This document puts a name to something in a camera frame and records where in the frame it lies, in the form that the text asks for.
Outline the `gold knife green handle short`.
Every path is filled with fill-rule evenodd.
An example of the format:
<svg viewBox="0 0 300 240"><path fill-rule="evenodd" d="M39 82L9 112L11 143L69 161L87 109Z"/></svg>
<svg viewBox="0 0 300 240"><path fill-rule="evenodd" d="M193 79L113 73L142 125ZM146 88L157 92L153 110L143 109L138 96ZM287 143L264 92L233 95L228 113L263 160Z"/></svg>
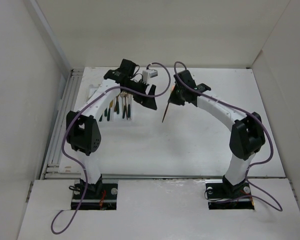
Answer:
<svg viewBox="0 0 300 240"><path fill-rule="evenodd" d="M104 116L105 116L105 117L108 116L108 108L106 108L106 109L104 110Z"/></svg>

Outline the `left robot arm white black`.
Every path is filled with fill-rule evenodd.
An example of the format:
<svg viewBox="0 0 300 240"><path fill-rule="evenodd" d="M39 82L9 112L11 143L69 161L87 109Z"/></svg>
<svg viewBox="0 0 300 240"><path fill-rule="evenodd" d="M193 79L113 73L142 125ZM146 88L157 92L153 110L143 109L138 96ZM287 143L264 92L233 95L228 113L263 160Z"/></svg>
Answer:
<svg viewBox="0 0 300 240"><path fill-rule="evenodd" d="M82 167L78 190L85 192L90 198L97 198L102 192L102 174L96 160L95 152L102 140L98 126L100 117L121 93L132 95L135 102L156 110L156 86L149 86L148 80L158 76L155 69L146 68L141 79L134 79L137 64L123 59L119 68L108 70L96 92L77 111L69 111L66 116L66 133L64 141L75 151L73 157Z"/></svg>

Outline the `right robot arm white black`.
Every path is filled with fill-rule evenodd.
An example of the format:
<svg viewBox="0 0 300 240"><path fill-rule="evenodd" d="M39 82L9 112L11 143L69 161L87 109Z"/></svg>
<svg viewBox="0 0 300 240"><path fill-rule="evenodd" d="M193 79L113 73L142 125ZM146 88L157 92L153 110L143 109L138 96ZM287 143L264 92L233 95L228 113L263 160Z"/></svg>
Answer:
<svg viewBox="0 0 300 240"><path fill-rule="evenodd" d="M233 197L240 191L252 159L265 144L265 134L258 113L245 115L243 112L222 104L212 89L204 84L196 84L189 70L174 74L175 85L170 93L170 104L183 106L185 103L204 110L219 120L230 130L229 148L232 157L228 170L222 177L222 193Z"/></svg>

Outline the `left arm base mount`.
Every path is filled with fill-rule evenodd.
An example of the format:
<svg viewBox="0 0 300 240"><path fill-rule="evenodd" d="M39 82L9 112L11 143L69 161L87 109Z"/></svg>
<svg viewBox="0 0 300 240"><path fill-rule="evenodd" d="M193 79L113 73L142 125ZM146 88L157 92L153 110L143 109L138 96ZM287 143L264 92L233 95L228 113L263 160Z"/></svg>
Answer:
<svg viewBox="0 0 300 240"><path fill-rule="evenodd" d="M76 210L85 189L85 182L80 179L70 185L72 191L71 210ZM89 185L79 210L112 211L117 209L118 181L99 179L95 185Z"/></svg>

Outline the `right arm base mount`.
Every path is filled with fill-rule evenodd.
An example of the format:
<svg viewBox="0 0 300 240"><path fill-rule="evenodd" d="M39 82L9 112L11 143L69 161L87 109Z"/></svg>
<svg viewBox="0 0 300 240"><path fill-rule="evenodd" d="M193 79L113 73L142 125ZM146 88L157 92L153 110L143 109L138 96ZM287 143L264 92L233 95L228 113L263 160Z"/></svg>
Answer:
<svg viewBox="0 0 300 240"><path fill-rule="evenodd" d="M209 210L254 210L250 185L243 180L232 186L224 177L205 180L204 197Z"/></svg>

